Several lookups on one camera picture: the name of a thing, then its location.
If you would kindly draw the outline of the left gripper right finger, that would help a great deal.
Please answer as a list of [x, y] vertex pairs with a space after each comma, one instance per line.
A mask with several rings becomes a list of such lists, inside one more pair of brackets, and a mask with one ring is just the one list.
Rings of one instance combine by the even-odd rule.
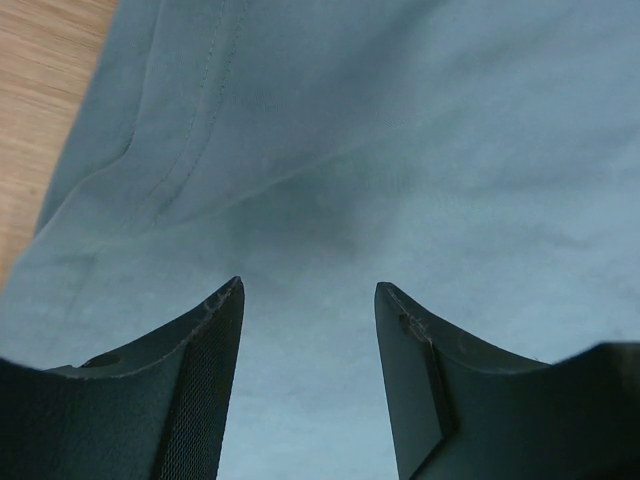
[[403, 479], [635, 479], [639, 347], [601, 343], [555, 364], [505, 351], [395, 285], [375, 320]]

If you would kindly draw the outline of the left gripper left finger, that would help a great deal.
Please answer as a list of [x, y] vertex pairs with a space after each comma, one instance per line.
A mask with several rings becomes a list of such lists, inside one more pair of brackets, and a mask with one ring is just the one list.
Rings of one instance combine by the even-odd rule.
[[5, 479], [213, 479], [238, 357], [244, 286], [81, 366], [1, 364]]

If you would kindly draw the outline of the blue-grey t shirt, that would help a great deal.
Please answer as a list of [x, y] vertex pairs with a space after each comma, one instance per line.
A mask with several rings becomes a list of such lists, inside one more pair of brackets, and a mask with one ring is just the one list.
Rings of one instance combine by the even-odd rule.
[[225, 479], [392, 479], [378, 282], [555, 361], [639, 336], [635, 1], [123, 1], [1, 353], [247, 294]]

